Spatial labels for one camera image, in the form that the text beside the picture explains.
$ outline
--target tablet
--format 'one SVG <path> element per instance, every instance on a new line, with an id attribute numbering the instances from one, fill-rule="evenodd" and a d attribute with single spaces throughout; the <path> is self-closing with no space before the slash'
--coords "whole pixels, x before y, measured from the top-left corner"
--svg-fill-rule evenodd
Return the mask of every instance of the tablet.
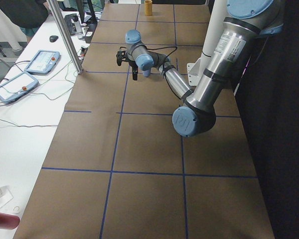
<path id="1" fill-rule="evenodd" d="M 39 50 L 26 66 L 25 71 L 31 74 L 46 75 L 60 58 L 58 51 Z"/>
<path id="2" fill-rule="evenodd" d="M 39 81 L 28 72 L 22 72 L 11 80 L 0 85 L 0 100 L 9 103 L 26 95 L 39 84 Z"/>

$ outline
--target red cylinder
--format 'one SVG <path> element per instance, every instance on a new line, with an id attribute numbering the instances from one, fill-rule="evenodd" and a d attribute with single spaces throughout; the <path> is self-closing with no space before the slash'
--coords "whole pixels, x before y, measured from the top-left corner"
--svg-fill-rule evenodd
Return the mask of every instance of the red cylinder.
<path id="1" fill-rule="evenodd" d="M 20 223 L 18 216 L 0 213 L 0 229 L 15 229 Z"/>

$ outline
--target metal pole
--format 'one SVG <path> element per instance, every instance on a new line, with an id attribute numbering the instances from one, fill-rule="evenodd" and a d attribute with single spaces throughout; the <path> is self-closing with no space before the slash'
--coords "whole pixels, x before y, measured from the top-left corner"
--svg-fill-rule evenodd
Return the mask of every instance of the metal pole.
<path id="1" fill-rule="evenodd" d="M 62 35 L 64 44 L 66 46 L 66 49 L 67 49 L 67 51 L 70 55 L 70 58 L 71 58 L 72 62 L 74 64 L 75 68 L 76 68 L 76 71 L 77 71 L 78 74 L 81 74 L 83 72 L 83 68 L 82 68 L 81 62 L 79 61 L 79 57 L 77 56 L 77 53 L 75 51 L 75 47 L 73 45 L 70 33 L 68 31 L 68 28 L 65 24 L 64 18 L 63 18 L 62 13 L 61 13 L 61 10 L 59 8 L 59 4 L 57 3 L 56 0 L 47 0 L 47 2 L 50 6 L 50 9 L 51 9 L 51 12 L 54 16 L 54 20 L 56 22 L 56 25 L 59 28 L 59 31 Z"/>

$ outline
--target white desk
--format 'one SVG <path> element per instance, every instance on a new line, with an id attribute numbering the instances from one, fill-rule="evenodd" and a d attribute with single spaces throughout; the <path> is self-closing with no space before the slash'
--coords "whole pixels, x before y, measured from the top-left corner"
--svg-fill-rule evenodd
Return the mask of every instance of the white desk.
<path id="1" fill-rule="evenodd" d="M 58 35 L 59 39 L 50 43 L 51 35 Z M 88 46 L 76 36 L 73 36 L 72 40 L 77 51 L 81 46 Z M 72 63 L 65 67 L 70 62 L 70 56 L 52 15 L 49 15 L 17 62 L 31 60 L 38 50 L 59 51 L 61 54 L 52 72 L 46 76 L 35 76 L 40 84 L 43 84 L 60 71 L 49 82 L 33 91 L 45 93 L 54 99 L 73 87 L 65 77 L 74 82 L 76 70 Z M 24 63 L 18 66 L 24 69 L 26 65 Z M 19 73 L 20 70 L 14 66 L 6 77 L 11 79 Z M 28 94 L 11 105 L 0 107 L 0 119 L 17 125 L 58 125 L 70 92 L 53 101 L 44 95 Z M 55 131 L 56 127 L 15 127 L 0 121 L 0 187 L 8 186 L 13 195 L 13 199 L 4 205 L 0 212 L 11 213 L 17 210 L 15 215 L 22 217 Z M 15 231 L 0 230 L 0 239 L 12 238 Z"/>

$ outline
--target computer mouse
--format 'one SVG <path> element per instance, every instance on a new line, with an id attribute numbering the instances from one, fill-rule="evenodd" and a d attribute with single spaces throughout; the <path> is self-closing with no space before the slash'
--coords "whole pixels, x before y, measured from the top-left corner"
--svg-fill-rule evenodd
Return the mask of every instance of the computer mouse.
<path id="1" fill-rule="evenodd" d="M 50 42 L 55 42 L 58 38 L 59 38 L 58 36 L 52 35 L 52 36 L 50 36 L 49 40 L 50 40 Z"/>

